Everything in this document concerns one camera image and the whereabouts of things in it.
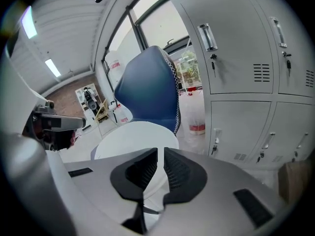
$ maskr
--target locker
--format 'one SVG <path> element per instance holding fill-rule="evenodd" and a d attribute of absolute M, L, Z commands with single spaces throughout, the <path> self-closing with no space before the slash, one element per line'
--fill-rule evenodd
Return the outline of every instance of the locker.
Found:
<path fill-rule="evenodd" d="M 211 141 L 209 156 L 243 163 L 255 147 L 270 109 L 270 102 L 211 102 Z"/>
<path fill-rule="evenodd" d="M 313 97 L 315 48 L 304 26 L 284 0 L 257 2 L 273 30 L 277 45 L 280 65 L 279 93 Z"/>
<path fill-rule="evenodd" d="M 182 6 L 203 45 L 211 94 L 272 93 L 270 45 L 249 0 L 183 0 Z M 217 50 L 206 50 L 207 35 L 200 33 L 205 24 L 209 25 L 208 35 L 213 36 Z"/>
<path fill-rule="evenodd" d="M 261 151 L 264 157 L 260 159 L 260 165 L 280 167 L 292 158 L 296 161 L 306 159 L 315 148 L 314 114 L 315 106 L 278 102 L 268 133 L 251 163 L 256 163 Z"/>

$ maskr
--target white ceiling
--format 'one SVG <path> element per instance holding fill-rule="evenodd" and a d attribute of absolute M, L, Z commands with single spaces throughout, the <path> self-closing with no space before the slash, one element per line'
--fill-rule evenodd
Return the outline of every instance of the white ceiling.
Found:
<path fill-rule="evenodd" d="M 89 70 L 99 19 L 109 0 L 36 0 L 32 17 L 37 35 L 28 39 L 23 28 L 11 60 L 26 83 L 42 93 L 72 75 Z M 52 59 L 57 79 L 45 65 Z"/>

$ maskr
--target table top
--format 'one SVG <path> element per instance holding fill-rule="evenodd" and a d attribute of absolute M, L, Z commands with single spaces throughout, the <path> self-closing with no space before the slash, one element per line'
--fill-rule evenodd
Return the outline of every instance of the table top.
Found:
<path fill-rule="evenodd" d="M 98 145 L 95 160 L 144 148 L 157 148 L 157 171 L 145 189 L 144 199 L 153 195 L 166 182 L 164 147 L 179 148 L 176 136 L 169 129 L 147 121 L 129 122 L 108 134 Z"/>

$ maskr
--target blue leather backrest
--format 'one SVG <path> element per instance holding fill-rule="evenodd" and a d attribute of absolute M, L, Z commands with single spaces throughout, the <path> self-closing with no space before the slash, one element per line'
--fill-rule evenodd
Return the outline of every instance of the blue leather backrest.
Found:
<path fill-rule="evenodd" d="M 161 120 L 168 123 L 161 125 L 177 132 L 180 113 L 176 69 L 158 46 L 146 49 L 127 64 L 114 94 L 132 112 L 133 121 L 161 124 Z"/>

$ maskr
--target brown wall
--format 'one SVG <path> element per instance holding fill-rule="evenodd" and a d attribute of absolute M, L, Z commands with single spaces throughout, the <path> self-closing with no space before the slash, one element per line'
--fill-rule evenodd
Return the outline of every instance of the brown wall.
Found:
<path fill-rule="evenodd" d="M 84 112 L 80 106 L 75 91 L 92 83 L 95 84 L 100 100 L 103 102 L 105 98 L 100 90 L 95 75 L 90 75 L 80 80 L 71 82 L 48 95 L 46 99 L 52 100 L 55 103 L 55 110 L 58 115 L 84 117 Z"/>

